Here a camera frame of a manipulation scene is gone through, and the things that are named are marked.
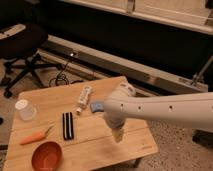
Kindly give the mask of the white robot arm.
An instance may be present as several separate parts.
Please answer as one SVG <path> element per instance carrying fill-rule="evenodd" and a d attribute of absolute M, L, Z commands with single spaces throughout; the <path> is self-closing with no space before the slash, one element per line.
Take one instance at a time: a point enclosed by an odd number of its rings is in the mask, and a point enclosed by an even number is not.
<path fill-rule="evenodd" d="M 104 100 L 104 119 L 116 142 L 123 139 L 127 118 L 163 121 L 213 133 L 213 92 L 136 97 L 120 83 Z"/>

